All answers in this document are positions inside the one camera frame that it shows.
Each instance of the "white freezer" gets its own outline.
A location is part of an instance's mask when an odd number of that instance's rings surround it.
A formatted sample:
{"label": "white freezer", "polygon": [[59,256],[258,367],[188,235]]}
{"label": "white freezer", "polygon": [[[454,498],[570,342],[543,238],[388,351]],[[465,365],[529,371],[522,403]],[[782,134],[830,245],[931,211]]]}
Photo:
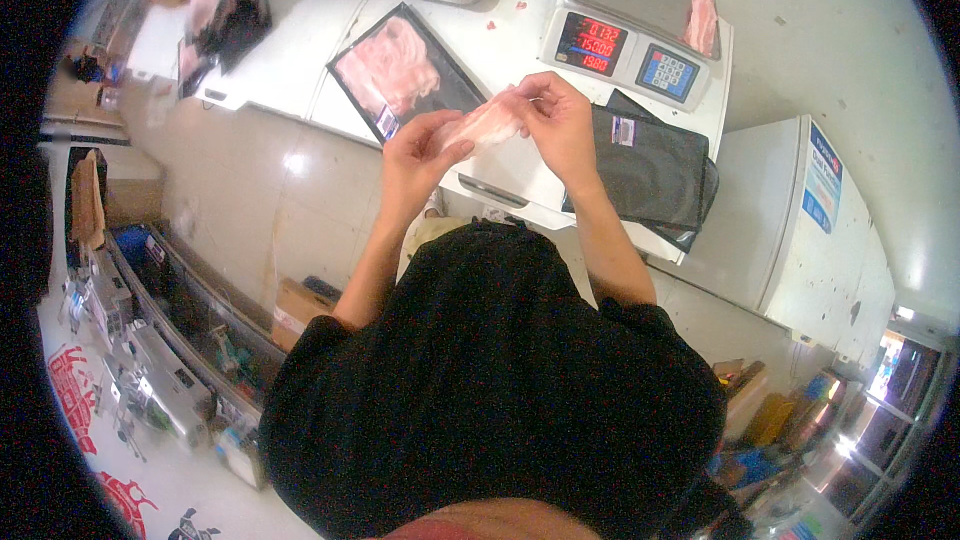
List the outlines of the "white freezer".
{"label": "white freezer", "polygon": [[893,281],[857,184],[813,118],[724,134],[717,169],[720,187],[690,254],[657,266],[869,362]]}

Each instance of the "yellow container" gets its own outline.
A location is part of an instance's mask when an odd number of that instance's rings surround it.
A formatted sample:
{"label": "yellow container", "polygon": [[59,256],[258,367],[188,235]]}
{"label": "yellow container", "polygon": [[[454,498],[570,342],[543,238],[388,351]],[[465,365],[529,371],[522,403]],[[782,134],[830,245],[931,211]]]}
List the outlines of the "yellow container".
{"label": "yellow container", "polygon": [[793,407],[794,402],[788,401],[780,392],[767,394],[743,432],[743,439],[753,446],[771,444],[780,436]]}

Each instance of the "red printed graphic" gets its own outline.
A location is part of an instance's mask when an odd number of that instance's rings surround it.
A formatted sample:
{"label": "red printed graphic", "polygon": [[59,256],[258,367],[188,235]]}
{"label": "red printed graphic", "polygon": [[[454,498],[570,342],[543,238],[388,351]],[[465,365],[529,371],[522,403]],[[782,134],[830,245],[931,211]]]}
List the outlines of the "red printed graphic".
{"label": "red printed graphic", "polygon": [[56,398],[59,399],[66,421],[77,436],[79,450],[90,455],[97,454],[97,447],[88,435],[90,429],[90,413],[93,411],[93,388],[90,388],[92,376],[87,371],[74,371],[75,364],[87,362],[85,356],[80,356],[79,346],[67,348],[61,346],[50,360],[47,361],[47,374],[53,384]]}
{"label": "red printed graphic", "polygon": [[97,480],[100,482],[100,486],[103,487],[103,491],[106,492],[106,496],[109,497],[110,501],[120,510],[120,514],[124,520],[133,526],[133,529],[140,538],[146,538],[147,529],[143,525],[140,506],[146,504],[153,507],[154,511],[159,511],[160,509],[147,499],[147,497],[143,496],[143,490],[141,490],[140,486],[133,480],[128,483],[123,483],[106,471],[97,474]]}

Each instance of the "person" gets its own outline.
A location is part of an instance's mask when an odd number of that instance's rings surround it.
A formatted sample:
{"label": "person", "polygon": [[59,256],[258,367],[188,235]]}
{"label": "person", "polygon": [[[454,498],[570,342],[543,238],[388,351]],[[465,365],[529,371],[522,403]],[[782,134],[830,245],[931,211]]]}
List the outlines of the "person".
{"label": "person", "polygon": [[572,198],[599,310],[554,244],[474,220],[404,232],[473,143],[414,117],[383,152],[382,199],[332,316],[278,373],[260,429],[282,500],[325,538],[642,538],[696,486],[725,419],[596,171],[590,102],[556,73],[509,98]]}

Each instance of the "red digital numbers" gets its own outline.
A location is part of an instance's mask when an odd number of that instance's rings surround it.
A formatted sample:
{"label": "red digital numbers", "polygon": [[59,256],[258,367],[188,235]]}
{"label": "red digital numbers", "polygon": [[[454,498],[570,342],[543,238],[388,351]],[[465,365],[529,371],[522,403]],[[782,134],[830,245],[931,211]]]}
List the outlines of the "red digital numbers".
{"label": "red digital numbers", "polygon": [[593,36],[599,40],[606,40],[606,42],[617,42],[617,39],[620,37],[621,30],[618,27],[604,25],[599,21],[586,17],[583,18],[581,31],[586,35]]}
{"label": "red digital numbers", "polygon": [[614,48],[616,47],[614,44],[600,42],[596,38],[590,38],[584,35],[580,36],[579,42],[580,48],[584,51],[590,51],[591,53],[600,54],[605,57],[614,54]]}
{"label": "red digital numbers", "polygon": [[610,61],[607,59],[601,59],[600,57],[595,57],[593,54],[583,55],[583,66],[589,67],[598,72],[606,72],[607,66],[610,65]]}

